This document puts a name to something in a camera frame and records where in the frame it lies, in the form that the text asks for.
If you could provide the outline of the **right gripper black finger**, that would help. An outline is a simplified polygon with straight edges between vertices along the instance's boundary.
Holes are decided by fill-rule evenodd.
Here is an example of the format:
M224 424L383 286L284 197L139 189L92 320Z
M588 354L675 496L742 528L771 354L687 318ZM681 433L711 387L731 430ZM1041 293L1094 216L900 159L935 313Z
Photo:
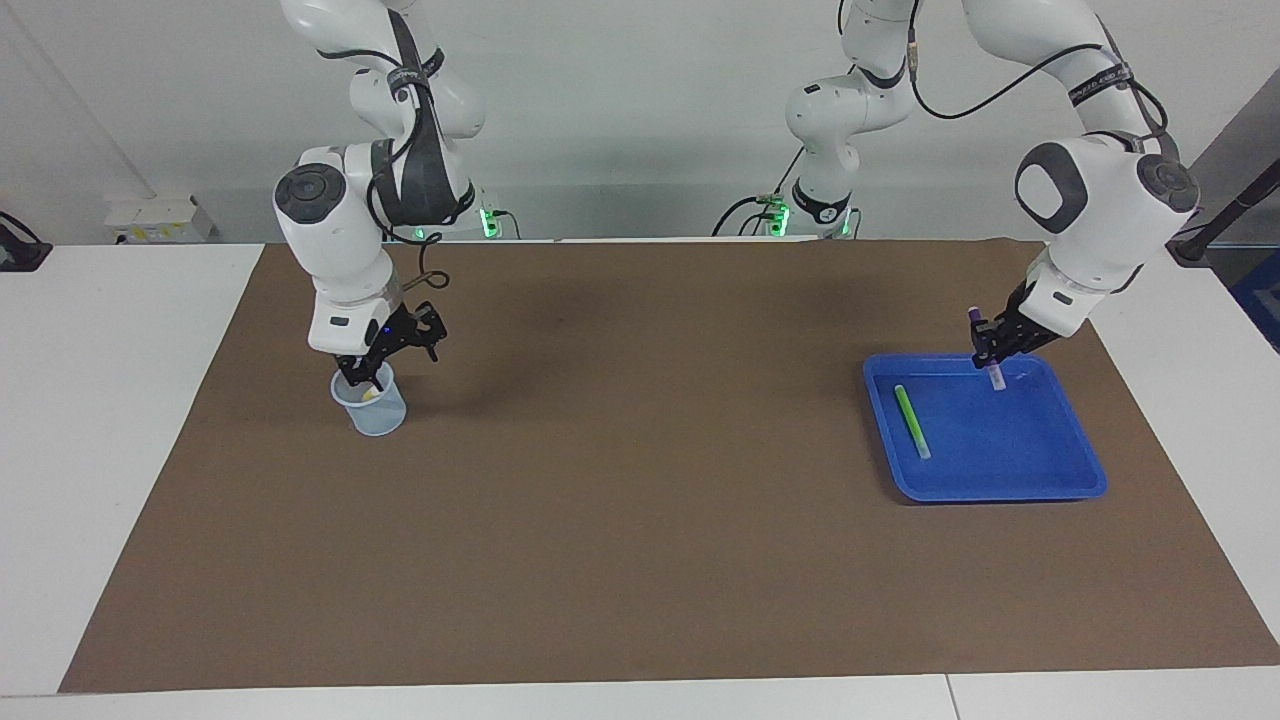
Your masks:
M365 356L335 355L340 377L349 387L369 384L375 395L384 395L389 380L383 378L381 369L387 361L385 354L370 352Z
M439 363L436 346L447 337L447 328L433 302L424 300L410 313L410 333L404 345L421 348L431 363Z

